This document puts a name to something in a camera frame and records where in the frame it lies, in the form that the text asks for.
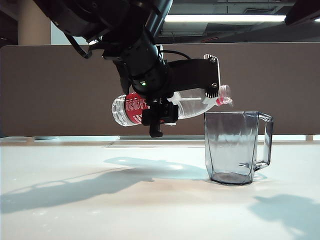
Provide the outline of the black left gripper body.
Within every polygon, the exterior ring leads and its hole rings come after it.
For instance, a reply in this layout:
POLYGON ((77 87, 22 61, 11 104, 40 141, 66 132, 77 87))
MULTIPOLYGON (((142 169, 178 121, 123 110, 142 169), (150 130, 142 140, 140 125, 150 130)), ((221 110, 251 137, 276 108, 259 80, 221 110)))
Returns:
POLYGON ((124 94, 132 88, 147 103, 174 95, 168 90, 171 70, 163 56, 162 46, 138 46, 126 49, 119 60, 120 85, 124 94))

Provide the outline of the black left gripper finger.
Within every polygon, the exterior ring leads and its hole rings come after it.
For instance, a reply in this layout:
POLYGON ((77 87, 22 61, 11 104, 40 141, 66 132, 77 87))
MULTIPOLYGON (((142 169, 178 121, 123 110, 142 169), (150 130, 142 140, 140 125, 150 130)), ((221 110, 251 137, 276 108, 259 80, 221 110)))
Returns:
POLYGON ((162 137, 160 129, 160 103, 154 103, 142 111, 142 125, 149 126, 149 135, 152 138, 162 137))
POLYGON ((160 114, 161 124, 173 124, 176 123, 179 118, 179 106, 168 102, 163 105, 162 112, 160 114))

